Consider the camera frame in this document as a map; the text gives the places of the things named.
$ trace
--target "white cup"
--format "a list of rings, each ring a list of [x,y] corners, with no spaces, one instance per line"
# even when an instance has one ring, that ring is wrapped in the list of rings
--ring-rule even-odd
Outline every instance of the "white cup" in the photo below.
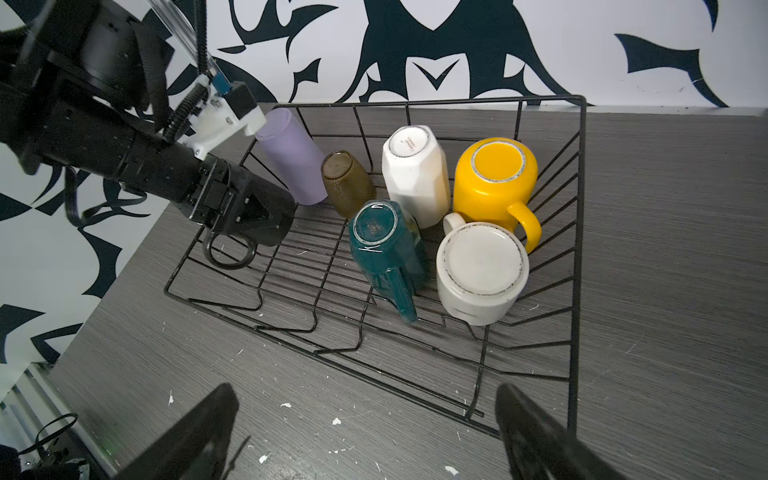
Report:
[[[437,291],[452,316],[470,325],[501,319],[528,282],[528,255],[520,240],[493,223],[466,223],[461,214],[442,221],[437,250]]]
[[[384,142],[382,173],[389,198],[413,215],[419,228],[436,225],[448,213],[445,152],[426,125],[401,127]]]

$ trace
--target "lavender tumbler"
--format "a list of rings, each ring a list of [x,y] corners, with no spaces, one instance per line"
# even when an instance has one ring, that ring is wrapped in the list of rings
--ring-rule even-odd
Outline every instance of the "lavender tumbler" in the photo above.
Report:
[[[266,125],[256,139],[288,186],[296,202],[314,205],[328,194],[320,165],[326,157],[287,108],[275,108],[266,115]]]

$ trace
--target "teal mug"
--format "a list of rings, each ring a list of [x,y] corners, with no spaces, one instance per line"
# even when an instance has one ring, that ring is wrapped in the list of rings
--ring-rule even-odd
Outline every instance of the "teal mug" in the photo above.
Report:
[[[416,220],[397,202],[371,200],[349,222],[352,257],[376,292],[406,323],[418,320],[413,294],[427,280],[427,255]]]

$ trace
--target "brown cup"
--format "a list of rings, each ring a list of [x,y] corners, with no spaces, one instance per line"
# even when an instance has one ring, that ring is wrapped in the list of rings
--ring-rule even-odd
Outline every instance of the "brown cup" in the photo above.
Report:
[[[333,152],[323,161],[320,170],[328,200],[342,217],[354,217],[368,200],[376,199],[371,177],[350,152]]]

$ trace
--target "dish rack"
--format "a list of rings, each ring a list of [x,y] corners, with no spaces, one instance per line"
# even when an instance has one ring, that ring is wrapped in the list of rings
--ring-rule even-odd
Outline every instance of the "dish rack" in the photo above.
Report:
[[[548,127],[542,132],[540,122],[527,128],[524,121],[536,113],[524,111],[523,104],[543,101],[577,105],[574,125],[558,123],[551,132]],[[495,103],[505,105],[492,109]],[[381,145],[404,124],[430,126],[446,151],[450,174],[460,153],[483,138],[514,137],[527,144],[539,164],[529,207],[544,233],[529,256],[528,284],[497,323],[470,326],[442,308],[434,278],[435,252],[443,238],[438,225],[422,231],[432,277],[414,298],[421,321],[404,324],[366,282],[349,252],[347,220],[328,203],[299,206],[285,240],[276,247],[259,246],[256,259],[241,270],[219,270],[205,261],[201,227],[164,292],[467,428],[498,437],[496,386],[513,382],[575,433],[586,106],[574,95],[277,105],[292,108],[327,154],[348,150],[367,165],[379,199],[387,198]],[[264,177],[273,175],[263,160],[254,139],[240,164]],[[520,228],[515,234],[525,240]],[[243,243],[231,237],[220,241],[212,251],[222,261],[242,258]],[[206,277],[205,286],[192,280],[199,275]]]

